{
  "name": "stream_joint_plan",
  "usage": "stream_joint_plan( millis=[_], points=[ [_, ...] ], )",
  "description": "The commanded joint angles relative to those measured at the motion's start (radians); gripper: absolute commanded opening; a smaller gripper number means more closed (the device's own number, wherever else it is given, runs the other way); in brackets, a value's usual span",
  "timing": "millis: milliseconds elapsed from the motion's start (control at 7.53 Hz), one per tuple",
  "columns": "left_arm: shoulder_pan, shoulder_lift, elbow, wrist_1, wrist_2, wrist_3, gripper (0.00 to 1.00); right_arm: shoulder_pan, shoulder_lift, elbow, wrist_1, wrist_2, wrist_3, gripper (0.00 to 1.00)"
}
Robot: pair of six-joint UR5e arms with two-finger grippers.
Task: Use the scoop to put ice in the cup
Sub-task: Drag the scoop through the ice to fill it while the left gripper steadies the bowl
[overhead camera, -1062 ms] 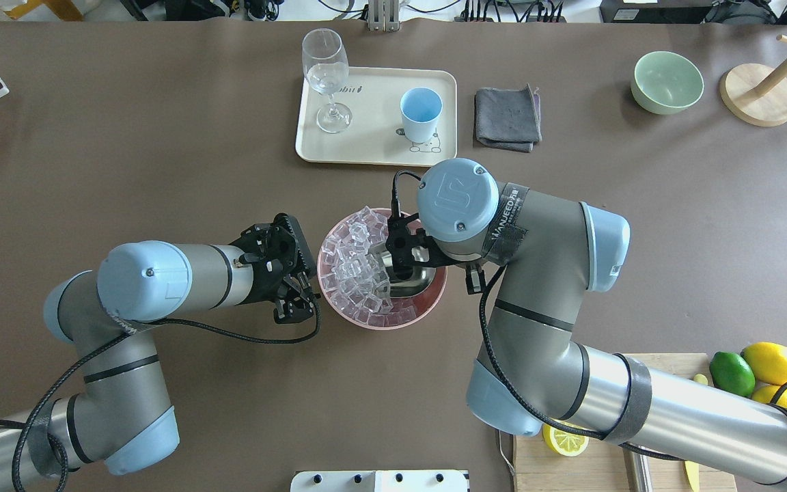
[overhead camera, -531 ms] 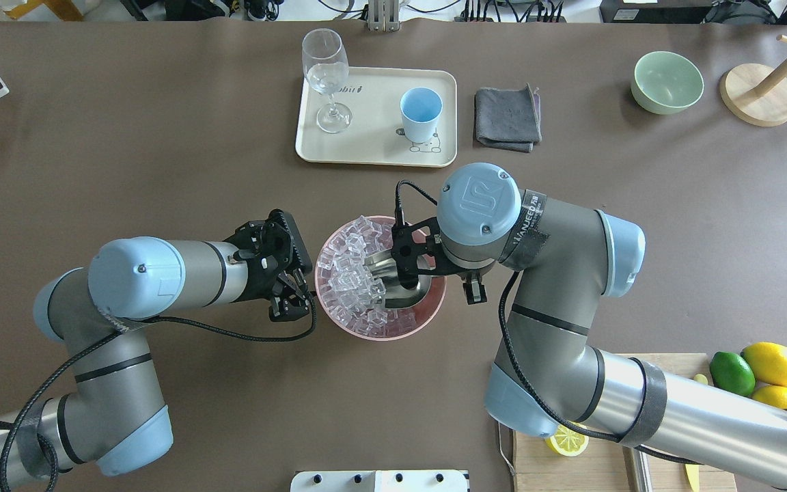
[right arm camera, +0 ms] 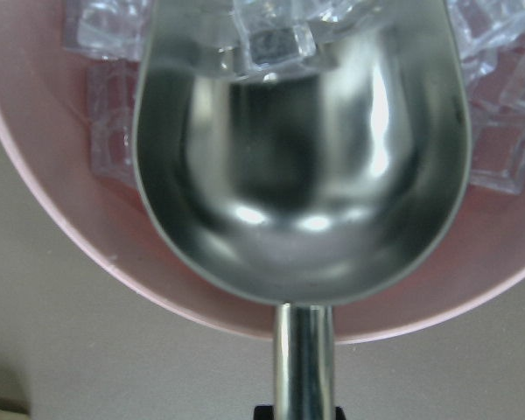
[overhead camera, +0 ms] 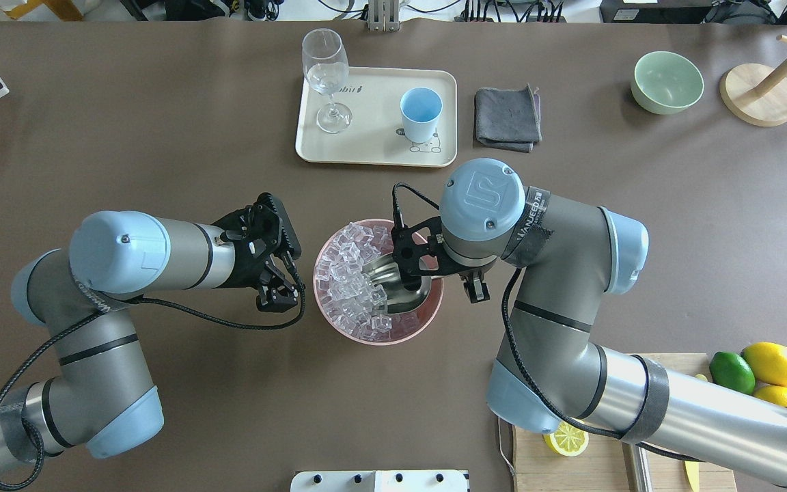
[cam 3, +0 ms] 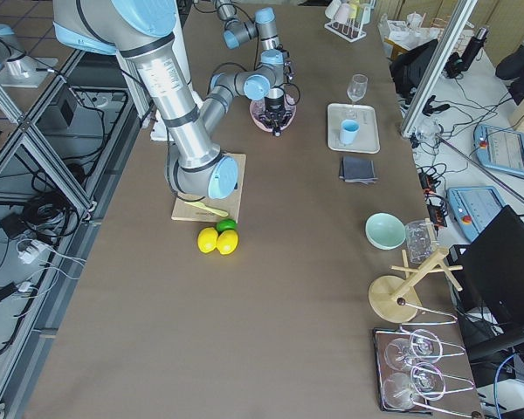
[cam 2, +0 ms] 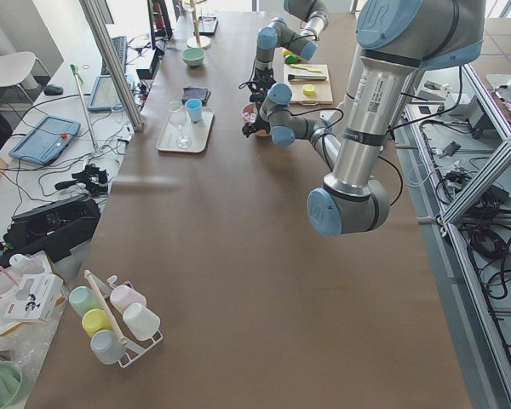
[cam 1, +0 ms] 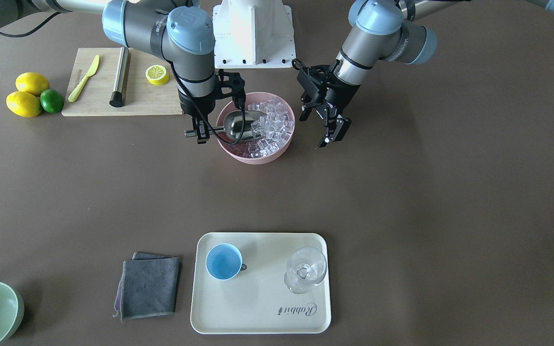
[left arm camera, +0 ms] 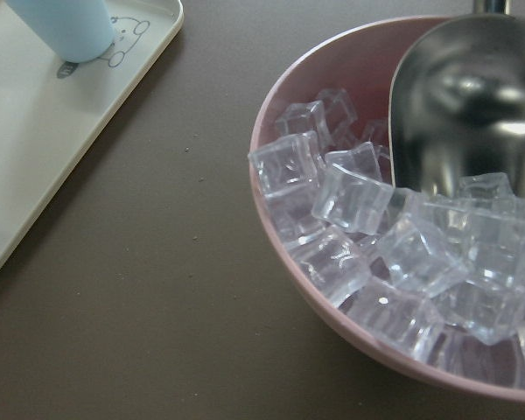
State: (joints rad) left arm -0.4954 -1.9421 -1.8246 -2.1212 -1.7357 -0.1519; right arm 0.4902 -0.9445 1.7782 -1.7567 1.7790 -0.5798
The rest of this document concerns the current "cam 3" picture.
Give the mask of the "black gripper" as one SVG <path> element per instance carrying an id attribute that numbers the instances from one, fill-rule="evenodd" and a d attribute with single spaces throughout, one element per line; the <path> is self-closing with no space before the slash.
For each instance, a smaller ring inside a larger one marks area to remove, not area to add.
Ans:
<path id="1" fill-rule="evenodd" d="M 272 135 L 280 137 L 282 127 L 287 127 L 293 119 L 293 105 L 287 100 L 286 91 L 282 87 L 272 90 L 273 97 L 264 97 L 261 122 L 265 127 L 272 127 Z"/>

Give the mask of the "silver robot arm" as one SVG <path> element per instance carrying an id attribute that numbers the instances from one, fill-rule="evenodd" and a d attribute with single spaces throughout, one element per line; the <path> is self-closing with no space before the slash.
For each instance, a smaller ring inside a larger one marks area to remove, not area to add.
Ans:
<path id="1" fill-rule="evenodd" d="M 238 182 L 238 164 L 211 141 L 217 123 L 237 96 L 263 103 L 259 120 L 280 135 L 293 117 L 286 108 L 283 49 L 271 8 L 257 10 L 251 22 L 236 17 L 230 1 L 214 3 L 224 22 L 224 41 L 237 48 L 250 39 L 262 45 L 251 71 L 221 73 L 210 83 L 205 101 L 197 100 L 190 82 L 182 28 L 174 1 L 56 1 L 57 40 L 74 49 L 118 54 L 133 63 L 167 128 L 166 178 L 171 188 L 195 196 L 224 199 Z"/>
<path id="2" fill-rule="evenodd" d="M 215 13 L 224 24 L 223 38 L 229 49 L 237 49 L 252 40 L 258 40 L 264 51 L 271 49 L 283 51 L 272 7 L 256 10 L 254 16 L 251 17 L 234 1 L 210 1 L 210 10 L 199 9 L 198 4 L 199 1 L 192 2 L 198 11 Z"/>

